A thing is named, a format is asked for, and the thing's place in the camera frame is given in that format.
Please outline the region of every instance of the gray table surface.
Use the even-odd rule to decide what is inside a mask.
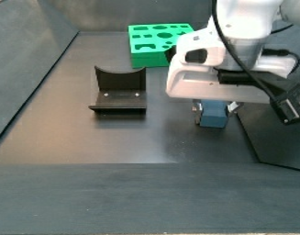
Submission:
[[[169,68],[147,69],[146,118],[99,117],[95,65],[131,70],[127,33],[82,33],[0,139],[0,163],[257,162],[237,117],[195,125],[191,100],[166,95]]]

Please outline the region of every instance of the gray wall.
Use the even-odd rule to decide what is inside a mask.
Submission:
[[[47,0],[0,3],[0,134],[76,34]]]
[[[189,22],[201,28],[209,0],[50,0],[80,31],[127,31],[129,25]]]

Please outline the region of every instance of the white casing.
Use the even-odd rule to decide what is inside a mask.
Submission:
[[[283,0],[218,0],[218,19],[225,35],[230,39],[257,41],[265,39],[273,30]],[[186,61],[189,51],[206,49],[203,64]],[[219,66],[227,58],[225,45],[218,37],[214,19],[207,28],[183,35],[177,43],[173,57],[167,94],[171,97],[213,99],[238,102],[269,103],[263,90],[254,86],[219,84]],[[259,56],[253,71],[271,72],[287,78],[295,59],[293,57]]]

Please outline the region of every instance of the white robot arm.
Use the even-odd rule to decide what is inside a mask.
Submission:
[[[270,50],[265,55],[263,48],[277,20],[300,26],[300,0],[213,0],[213,4],[207,28],[178,40],[167,94],[271,103],[285,124],[300,121],[300,85],[286,82],[297,58],[290,53],[279,57]],[[286,82],[281,83],[285,94],[279,87],[270,91],[279,80]]]

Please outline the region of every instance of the black object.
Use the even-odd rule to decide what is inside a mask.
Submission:
[[[271,107],[275,109],[278,117],[283,124],[290,125],[300,122],[300,84],[287,80],[273,73],[254,73],[258,79],[274,95]],[[245,72],[218,71],[218,79],[222,84],[255,85],[262,88],[250,79]]]
[[[96,68],[98,101],[90,108],[99,114],[145,114],[146,68],[130,73],[115,73]]]

